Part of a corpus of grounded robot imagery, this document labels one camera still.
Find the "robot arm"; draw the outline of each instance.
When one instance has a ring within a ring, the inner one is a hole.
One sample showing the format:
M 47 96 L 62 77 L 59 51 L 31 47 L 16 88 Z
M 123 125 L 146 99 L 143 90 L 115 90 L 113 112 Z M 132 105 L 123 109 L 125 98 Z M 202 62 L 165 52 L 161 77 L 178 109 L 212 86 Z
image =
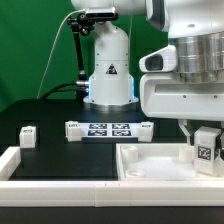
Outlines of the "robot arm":
M 145 12 L 145 0 L 71 0 L 71 2 L 77 10 L 115 7 L 119 15 L 134 15 Z

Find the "small white block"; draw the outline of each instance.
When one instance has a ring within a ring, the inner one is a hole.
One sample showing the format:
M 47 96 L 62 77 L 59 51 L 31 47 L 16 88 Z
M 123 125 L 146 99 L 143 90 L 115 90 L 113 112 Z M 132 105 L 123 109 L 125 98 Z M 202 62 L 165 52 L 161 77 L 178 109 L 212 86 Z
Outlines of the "small white block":
M 122 160 L 126 163 L 138 161 L 138 148 L 134 145 L 121 146 Z
M 204 174 L 212 175 L 212 176 L 217 176 L 218 175 L 218 168 L 219 168 L 219 163 L 220 163 L 220 157 L 217 158 L 213 163 L 211 162 L 206 162 L 200 159 L 195 159 L 194 160 L 194 169 L 197 172 L 201 172 Z
M 65 134 L 69 142 L 81 141 L 82 132 L 77 121 L 65 122 Z
M 23 127 L 19 134 L 20 148 L 35 148 L 36 145 L 36 127 Z
M 151 142 L 154 131 L 154 123 L 142 122 L 138 131 L 138 141 Z
M 179 148 L 179 160 L 182 162 L 192 162 L 194 160 L 194 146 L 181 146 Z

